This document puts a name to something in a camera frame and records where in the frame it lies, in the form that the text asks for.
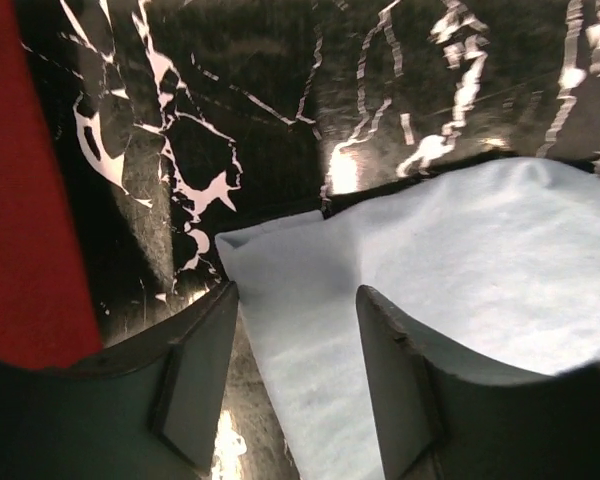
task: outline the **black marble surface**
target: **black marble surface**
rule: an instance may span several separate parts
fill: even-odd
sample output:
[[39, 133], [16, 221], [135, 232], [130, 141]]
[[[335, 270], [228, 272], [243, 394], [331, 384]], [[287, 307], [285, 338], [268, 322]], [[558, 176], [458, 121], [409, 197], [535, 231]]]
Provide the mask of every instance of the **black marble surface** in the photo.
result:
[[16, 4], [106, 344], [220, 281], [219, 231], [501, 156], [600, 174], [600, 0]]
[[238, 319], [214, 455], [205, 480], [300, 480], [242, 320]]

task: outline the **fabric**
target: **fabric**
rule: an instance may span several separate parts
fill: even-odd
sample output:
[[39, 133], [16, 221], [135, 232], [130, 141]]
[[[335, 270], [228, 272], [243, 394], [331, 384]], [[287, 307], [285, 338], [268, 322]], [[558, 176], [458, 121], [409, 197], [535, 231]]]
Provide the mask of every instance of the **fabric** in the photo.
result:
[[490, 162], [216, 242], [304, 480], [383, 478], [361, 284], [520, 368], [551, 375], [600, 350], [600, 178], [560, 163]]
[[83, 267], [15, 12], [0, 0], [0, 360], [68, 366], [100, 349]]

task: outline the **cloth fold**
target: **cloth fold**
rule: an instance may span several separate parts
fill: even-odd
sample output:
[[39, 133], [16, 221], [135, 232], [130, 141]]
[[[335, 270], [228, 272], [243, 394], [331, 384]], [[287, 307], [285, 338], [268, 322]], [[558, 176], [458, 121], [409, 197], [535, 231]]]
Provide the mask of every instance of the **cloth fold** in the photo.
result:
[[360, 284], [520, 368], [552, 375], [600, 351], [600, 178], [557, 162], [494, 161], [216, 243], [304, 480], [383, 478]]

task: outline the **light blue cloth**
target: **light blue cloth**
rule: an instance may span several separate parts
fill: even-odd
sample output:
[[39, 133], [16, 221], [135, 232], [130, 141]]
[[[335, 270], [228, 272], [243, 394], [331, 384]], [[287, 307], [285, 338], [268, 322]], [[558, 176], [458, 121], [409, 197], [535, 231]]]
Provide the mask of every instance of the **light blue cloth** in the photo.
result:
[[555, 374], [600, 350], [600, 179], [559, 163], [490, 162], [216, 242], [304, 480], [383, 478], [360, 284], [521, 368]]

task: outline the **red fabric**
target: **red fabric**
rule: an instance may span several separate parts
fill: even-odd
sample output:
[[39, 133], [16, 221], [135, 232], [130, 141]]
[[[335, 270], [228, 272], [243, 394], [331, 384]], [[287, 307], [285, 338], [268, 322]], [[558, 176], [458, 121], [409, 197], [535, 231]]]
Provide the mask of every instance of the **red fabric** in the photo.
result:
[[68, 366], [101, 348], [50, 136], [0, 0], [0, 360]]

